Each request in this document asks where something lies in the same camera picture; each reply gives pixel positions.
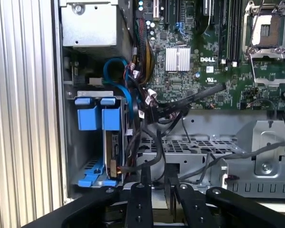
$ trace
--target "ridged metal surface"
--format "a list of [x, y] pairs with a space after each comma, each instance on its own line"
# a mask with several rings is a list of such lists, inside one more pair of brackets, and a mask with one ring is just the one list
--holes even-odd
[[166, 48], [166, 71], [190, 71], [190, 47]]
[[0, 227], [62, 205], [51, 0], [0, 0]]
[[177, 47], [166, 48], [166, 71], [177, 71]]

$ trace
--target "connector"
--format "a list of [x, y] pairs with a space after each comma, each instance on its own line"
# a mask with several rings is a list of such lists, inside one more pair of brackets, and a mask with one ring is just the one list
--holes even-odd
[[160, 18], [160, 1], [153, 0], [153, 18]]

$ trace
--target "metal screw head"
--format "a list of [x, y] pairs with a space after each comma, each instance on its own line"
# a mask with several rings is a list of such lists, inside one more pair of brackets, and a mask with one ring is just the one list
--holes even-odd
[[180, 185], [180, 188], [181, 188], [181, 189], [186, 189], [186, 188], [188, 188], [188, 186], [187, 186], [186, 184], [181, 184], [181, 185]]
[[80, 13], [82, 11], [81, 5], [76, 5], [75, 6], [75, 12]]
[[215, 194], [221, 194], [221, 191], [218, 190], [218, 189], [213, 189], [212, 192], [215, 193]]
[[105, 192], [106, 193], [112, 193], [112, 192], [114, 192], [114, 189], [107, 189]]
[[265, 172], [268, 172], [268, 171], [271, 170], [271, 166], [270, 166], [269, 164], [264, 163], [264, 164], [262, 165], [262, 169], [263, 169]]
[[143, 187], [144, 187], [144, 185], [140, 183], [140, 184], [139, 184], [139, 185], [137, 185], [136, 187], [137, 187], [137, 188], [143, 188]]

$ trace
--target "ram slot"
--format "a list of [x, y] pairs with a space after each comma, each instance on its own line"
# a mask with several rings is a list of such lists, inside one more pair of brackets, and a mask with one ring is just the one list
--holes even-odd
[[181, 21], [181, 0], [175, 1], [175, 21], [176, 23]]
[[164, 0], [165, 5], [164, 5], [164, 22], [165, 25], [169, 25], [169, 15], [170, 15], [170, 1], [169, 0]]
[[231, 17], [230, 17], [230, 33], [229, 43], [230, 46], [228, 60], [232, 63], [240, 61], [240, 47], [241, 47], [241, 31], [242, 31], [242, 0], [232, 1], [231, 3]]
[[220, 6], [220, 17], [219, 17], [219, 63], [225, 64], [228, 53], [228, 37], [229, 37], [229, 0], [222, 0], [219, 3]]

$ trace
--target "metal bracket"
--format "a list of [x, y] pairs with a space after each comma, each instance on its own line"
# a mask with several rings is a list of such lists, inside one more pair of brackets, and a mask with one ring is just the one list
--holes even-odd
[[[256, 151], [269, 143], [285, 141], [285, 123], [279, 120], [257, 121], [253, 129], [252, 151]], [[255, 174], [259, 176], [275, 176], [280, 170], [279, 157], [285, 154], [285, 147], [267, 151], [256, 157]]]
[[227, 189], [226, 179], [228, 178], [228, 164], [224, 159], [211, 167], [210, 182], [213, 186]]

